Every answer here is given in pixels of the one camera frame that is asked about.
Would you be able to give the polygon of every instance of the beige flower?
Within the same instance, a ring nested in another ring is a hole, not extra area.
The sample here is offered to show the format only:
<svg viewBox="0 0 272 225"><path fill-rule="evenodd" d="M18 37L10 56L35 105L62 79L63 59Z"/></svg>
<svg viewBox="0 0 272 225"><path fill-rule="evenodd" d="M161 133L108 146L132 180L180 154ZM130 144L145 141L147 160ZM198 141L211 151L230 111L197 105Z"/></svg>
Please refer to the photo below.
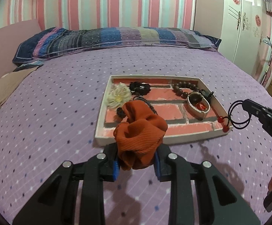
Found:
<svg viewBox="0 0 272 225"><path fill-rule="evenodd" d="M117 109L130 101L131 97L132 94L130 89L125 84L119 83L118 85L113 85L113 88L107 97L106 104L110 108Z"/></svg>

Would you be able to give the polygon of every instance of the white wardrobe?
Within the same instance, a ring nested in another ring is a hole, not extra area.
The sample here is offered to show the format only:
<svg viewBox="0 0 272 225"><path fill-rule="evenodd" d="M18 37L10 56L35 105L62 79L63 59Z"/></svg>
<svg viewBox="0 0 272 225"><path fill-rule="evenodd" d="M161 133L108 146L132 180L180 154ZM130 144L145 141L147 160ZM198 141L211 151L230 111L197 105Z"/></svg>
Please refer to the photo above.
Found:
<svg viewBox="0 0 272 225"><path fill-rule="evenodd" d="M261 0L197 0L194 30L221 38L219 52L248 74L261 38Z"/></svg>

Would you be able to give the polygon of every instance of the orange scarf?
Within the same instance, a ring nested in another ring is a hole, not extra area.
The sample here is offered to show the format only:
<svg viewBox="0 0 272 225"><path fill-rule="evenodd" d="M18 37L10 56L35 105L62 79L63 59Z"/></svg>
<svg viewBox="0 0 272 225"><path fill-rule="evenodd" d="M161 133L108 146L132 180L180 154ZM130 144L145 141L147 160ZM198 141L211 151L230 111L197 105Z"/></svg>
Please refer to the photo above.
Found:
<svg viewBox="0 0 272 225"><path fill-rule="evenodd" d="M167 123L141 100L129 101L122 108L128 120L114 130L120 166L123 170L146 168L153 164Z"/></svg>

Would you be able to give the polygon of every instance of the purple bedsheet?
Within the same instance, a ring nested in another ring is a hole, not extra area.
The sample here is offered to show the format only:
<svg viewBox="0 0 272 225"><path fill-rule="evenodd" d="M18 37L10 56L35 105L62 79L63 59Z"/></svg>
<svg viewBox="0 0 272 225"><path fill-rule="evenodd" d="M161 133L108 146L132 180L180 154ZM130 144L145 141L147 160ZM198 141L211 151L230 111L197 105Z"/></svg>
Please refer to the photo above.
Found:
<svg viewBox="0 0 272 225"><path fill-rule="evenodd" d="M83 162L102 151L94 130L109 75L159 74L202 78L228 110L250 98L272 107L272 98L252 77L220 53L176 47L124 47L67 55L31 73L0 109L0 212L12 220L64 161ZM247 115L235 109L233 117ZM255 117L244 130L196 143L171 146L188 161L211 161L264 223L272 175L272 138ZM104 183L106 224L165 225L170 183L153 167L121 171Z"/></svg>

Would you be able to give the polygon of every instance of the tray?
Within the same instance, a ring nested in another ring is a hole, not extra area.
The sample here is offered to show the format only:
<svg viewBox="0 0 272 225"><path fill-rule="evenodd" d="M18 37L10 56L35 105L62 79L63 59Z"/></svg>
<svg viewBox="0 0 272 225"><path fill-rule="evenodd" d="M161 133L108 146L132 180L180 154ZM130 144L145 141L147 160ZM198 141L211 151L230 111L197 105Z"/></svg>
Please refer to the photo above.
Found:
<svg viewBox="0 0 272 225"><path fill-rule="evenodd" d="M213 95L211 98L211 109L203 120L198 119L188 111L187 100L176 96L172 90L172 85L180 81L191 81L196 83L200 89L210 92L208 87L199 78L178 77L178 76L156 76L156 75L114 75L110 76L98 115L95 139L100 146L114 143L113 131L119 124L115 121L116 110L111 110L106 105L106 98L109 95L113 84L120 82L127 86L130 82L139 81L151 85L151 91L144 96L154 106L158 115L163 117L168 130L163 138L163 142L168 145L195 142L209 138L215 138L228 134L233 126L229 124L229 131L223 132L223 126L227 124L227 119L220 124L218 116L227 116L227 112Z"/></svg>

